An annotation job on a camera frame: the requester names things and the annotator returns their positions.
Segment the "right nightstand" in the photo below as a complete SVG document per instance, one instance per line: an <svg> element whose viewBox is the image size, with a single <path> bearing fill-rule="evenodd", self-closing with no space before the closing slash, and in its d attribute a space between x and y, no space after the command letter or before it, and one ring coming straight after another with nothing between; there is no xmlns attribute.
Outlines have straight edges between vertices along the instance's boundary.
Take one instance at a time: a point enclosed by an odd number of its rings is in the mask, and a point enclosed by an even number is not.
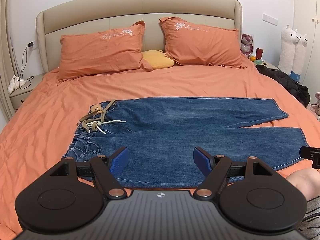
<svg viewBox="0 0 320 240"><path fill-rule="evenodd" d="M271 69L271 70L278 70L279 69L277 66L274 66L273 64L271 64L267 61L263 61L262 65L267 67L268 69Z"/></svg>

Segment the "left orange pillow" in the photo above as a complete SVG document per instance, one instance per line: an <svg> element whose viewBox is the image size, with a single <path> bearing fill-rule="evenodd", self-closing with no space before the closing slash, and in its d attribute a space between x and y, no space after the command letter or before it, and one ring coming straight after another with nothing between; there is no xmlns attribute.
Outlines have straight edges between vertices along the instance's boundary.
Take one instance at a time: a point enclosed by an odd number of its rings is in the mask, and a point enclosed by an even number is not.
<svg viewBox="0 0 320 240"><path fill-rule="evenodd" d="M59 80L129 70L153 71L143 59L145 22L92 34L62 35Z"/></svg>

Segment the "white alpaca plush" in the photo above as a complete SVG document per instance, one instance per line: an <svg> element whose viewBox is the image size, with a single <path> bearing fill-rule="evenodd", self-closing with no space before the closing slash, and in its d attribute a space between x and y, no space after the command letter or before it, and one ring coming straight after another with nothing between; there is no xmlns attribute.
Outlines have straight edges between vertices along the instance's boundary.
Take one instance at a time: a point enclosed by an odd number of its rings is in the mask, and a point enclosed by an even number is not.
<svg viewBox="0 0 320 240"><path fill-rule="evenodd" d="M300 76L304 68L306 48L308 46L308 39L306 38L306 34L305 35L300 34L297 29L295 30L295 32L299 38L299 41L295 48L295 55L293 58L293 67L292 67L290 76L292 79L299 82Z"/></svg>
<svg viewBox="0 0 320 240"><path fill-rule="evenodd" d="M300 41L298 34L287 24L281 31L281 52L278 68L287 75L291 74L295 49Z"/></svg>

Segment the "white alpaca plush front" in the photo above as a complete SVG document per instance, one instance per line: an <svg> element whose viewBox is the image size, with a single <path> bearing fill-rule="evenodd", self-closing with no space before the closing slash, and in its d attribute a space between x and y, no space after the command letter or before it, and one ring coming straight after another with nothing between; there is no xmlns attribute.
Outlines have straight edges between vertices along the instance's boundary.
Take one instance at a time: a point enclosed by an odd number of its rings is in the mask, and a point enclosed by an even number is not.
<svg viewBox="0 0 320 240"><path fill-rule="evenodd" d="M295 49L300 41L298 34L287 24L281 31L281 52L278 68L287 75L291 74Z"/></svg>

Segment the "black clothing pile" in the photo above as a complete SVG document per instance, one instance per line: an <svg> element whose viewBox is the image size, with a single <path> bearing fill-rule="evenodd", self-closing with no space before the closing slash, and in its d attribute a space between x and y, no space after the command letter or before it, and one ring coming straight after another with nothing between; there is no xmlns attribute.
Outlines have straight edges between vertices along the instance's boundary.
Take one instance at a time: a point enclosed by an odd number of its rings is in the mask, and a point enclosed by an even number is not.
<svg viewBox="0 0 320 240"><path fill-rule="evenodd" d="M292 96L294 96L304 107L310 103L310 94L306 86L301 85L284 72L267 68L264 65L255 66L260 74L268 76L281 84Z"/></svg>

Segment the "white wall switch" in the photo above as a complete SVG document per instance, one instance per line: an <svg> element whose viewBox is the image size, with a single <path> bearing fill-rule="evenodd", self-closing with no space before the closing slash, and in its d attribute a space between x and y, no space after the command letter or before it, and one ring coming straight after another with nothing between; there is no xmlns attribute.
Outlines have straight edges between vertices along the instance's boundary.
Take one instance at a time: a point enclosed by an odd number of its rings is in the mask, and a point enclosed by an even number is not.
<svg viewBox="0 0 320 240"><path fill-rule="evenodd" d="M263 14L263 21L274 26L278 25L278 19L267 14Z"/></svg>

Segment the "small yellow cushion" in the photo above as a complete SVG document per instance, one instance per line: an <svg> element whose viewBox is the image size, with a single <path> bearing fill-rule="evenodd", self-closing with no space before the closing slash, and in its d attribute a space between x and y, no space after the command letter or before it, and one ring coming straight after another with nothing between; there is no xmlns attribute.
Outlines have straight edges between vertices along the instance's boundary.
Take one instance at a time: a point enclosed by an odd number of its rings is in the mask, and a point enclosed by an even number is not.
<svg viewBox="0 0 320 240"><path fill-rule="evenodd" d="M153 69L170 68L175 63L172 59L166 57L161 50L147 50L142 52L143 59L146 60Z"/></svg>

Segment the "purple plush bear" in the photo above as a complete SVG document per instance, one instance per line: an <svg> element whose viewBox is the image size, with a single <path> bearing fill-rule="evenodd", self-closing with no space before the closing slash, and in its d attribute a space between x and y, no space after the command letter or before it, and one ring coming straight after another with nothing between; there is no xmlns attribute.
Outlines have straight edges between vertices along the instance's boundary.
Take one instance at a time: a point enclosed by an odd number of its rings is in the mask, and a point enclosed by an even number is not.
<svg viewBox="0 0 320 240"><path fill-rule="evenodd" d="M251 35L242 34L240 50L242 54L250 58L253 53L253 37Z"/></svg>

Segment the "red cup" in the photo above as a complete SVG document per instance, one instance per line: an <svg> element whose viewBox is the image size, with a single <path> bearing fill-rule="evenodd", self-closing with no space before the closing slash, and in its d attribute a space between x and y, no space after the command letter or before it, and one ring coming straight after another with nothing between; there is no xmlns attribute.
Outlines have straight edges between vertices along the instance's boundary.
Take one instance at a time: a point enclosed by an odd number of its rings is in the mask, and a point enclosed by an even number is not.
<svg viewBox="0 0 320 240"><path fill-rule="evenodd" d="M264 52L264 50L261 49L261 48L257 48L257 49L256 49L255 57L256 57L257 60L262 59L262 57L263 57L263 52Z"/></svg>

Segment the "person's bare knee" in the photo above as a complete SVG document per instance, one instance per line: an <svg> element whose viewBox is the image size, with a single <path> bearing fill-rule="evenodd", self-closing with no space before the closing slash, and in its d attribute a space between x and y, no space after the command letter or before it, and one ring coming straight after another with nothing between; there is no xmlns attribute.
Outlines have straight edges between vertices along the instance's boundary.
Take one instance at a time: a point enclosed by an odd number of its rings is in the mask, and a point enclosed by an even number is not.
<svg viewBox="0 0 320 240"><path fill-rule="evenodd" d="M319 197L320 174L314 168L305 168L290 174L286 180L295 186L307 201Z"/></svg>

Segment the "blue denim jeans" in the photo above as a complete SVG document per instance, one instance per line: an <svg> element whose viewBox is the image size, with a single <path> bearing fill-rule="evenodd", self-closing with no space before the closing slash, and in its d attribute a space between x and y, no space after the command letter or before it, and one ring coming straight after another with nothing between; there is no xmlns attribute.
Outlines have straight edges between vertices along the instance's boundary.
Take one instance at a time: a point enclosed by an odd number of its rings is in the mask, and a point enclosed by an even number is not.
<svg viewBox="0 0 320 240"><path fill-rule="evenodd" d="M200 147L233 161L258 157L274 170L300 161L300 128L266 127L288 114L272 99L160 97L93 105L80 119L67 157L85 162L127 148L112 172L123 187L192 188L204 176L194 163Z"/></svg>

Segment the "beige padded headboard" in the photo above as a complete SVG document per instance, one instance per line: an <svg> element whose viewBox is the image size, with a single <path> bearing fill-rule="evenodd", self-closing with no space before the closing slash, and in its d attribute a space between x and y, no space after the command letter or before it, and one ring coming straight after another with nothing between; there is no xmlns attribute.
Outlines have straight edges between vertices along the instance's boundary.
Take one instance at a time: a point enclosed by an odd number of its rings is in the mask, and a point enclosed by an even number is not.
<svg viewBox="0 0 320 240"><path fill-rule="evenodd" d="M163 50L165 39L159 19L171 16L242 31L242 6L238 0L73 0L42 11L36 18L43 71L59 66L62 35L125 28L140 20L146 24L142 49Z"/></svg>

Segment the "orange pillow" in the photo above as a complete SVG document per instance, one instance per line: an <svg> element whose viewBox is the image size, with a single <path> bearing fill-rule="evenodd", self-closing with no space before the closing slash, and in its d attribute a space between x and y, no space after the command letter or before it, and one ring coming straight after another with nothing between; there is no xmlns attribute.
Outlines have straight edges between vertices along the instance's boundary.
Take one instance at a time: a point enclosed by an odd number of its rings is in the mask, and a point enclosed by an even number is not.
<svg viewBox="0 0 320 240"><path fill-rule="evenodd" d="M143 59L145 22L92 34L62 35L59 80L129 70L153 71Z"/></svg>
<svg viewBox="0 0 320 240"><path fill-rule="evenodd" d="M179 17L164 17L159 23L165 54L175 63L244 68L238 29L195 24Z"/></svg>

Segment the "right orange pillow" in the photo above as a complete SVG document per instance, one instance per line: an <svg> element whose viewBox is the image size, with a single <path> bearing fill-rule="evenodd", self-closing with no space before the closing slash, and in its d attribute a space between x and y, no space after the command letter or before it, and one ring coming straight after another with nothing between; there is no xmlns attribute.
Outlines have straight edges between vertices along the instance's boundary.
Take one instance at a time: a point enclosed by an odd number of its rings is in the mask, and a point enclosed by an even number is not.
<svg viewBox="0 0 320 240"><path fill-rule="evenodd" d="M175 63L244 68L238 29L195 24L179 17L164 17L159 23L165 54Z"/></svg>

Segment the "white crumpled cloth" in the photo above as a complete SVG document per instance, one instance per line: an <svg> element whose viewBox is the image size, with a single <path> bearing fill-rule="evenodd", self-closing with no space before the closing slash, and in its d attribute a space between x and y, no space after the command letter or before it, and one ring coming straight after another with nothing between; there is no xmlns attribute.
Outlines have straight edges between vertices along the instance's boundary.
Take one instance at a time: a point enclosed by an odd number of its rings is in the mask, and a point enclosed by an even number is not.
<svg viewBox="0 0 320 240"><path fill-rule="evenodd" d="M11 95L15 90L22 87L25 83L26 81L24 79L14 75L8 85L8 94Z"/></svg>

